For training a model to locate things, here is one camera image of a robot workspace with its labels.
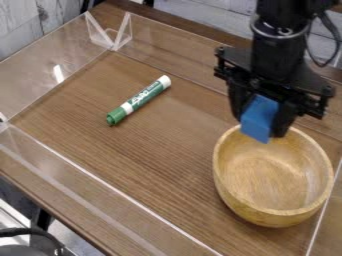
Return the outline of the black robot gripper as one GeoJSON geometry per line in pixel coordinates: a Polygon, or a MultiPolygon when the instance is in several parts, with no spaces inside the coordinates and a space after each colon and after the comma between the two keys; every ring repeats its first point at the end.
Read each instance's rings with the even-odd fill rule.
{"type": "Polygon", "coordinates": [[[299,116],[321,119],[336,89],[305,61],[309,31],[292,34],[254,31],[250,51],[228,46],[216,49],[214,76],[229,85],[232,112],[237,120],[257,95],[280,103],[272,136],[283,138],[299,116]]]}

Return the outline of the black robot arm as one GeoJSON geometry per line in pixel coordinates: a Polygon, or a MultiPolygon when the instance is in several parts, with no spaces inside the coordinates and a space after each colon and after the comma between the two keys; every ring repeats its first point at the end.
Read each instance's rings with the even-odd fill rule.
{"type": "Polygon", "coordinates": [[[226,81],[233,115],[242,133],[263,143],[283,138],[299,117],[325,116],[336,88],[307,61],[315,58],[309,38],[316,20],[342,44],[328,14],[337,5],[339,0],[259,0],[252,50],[216,49],[214,75],[226,81]]]}

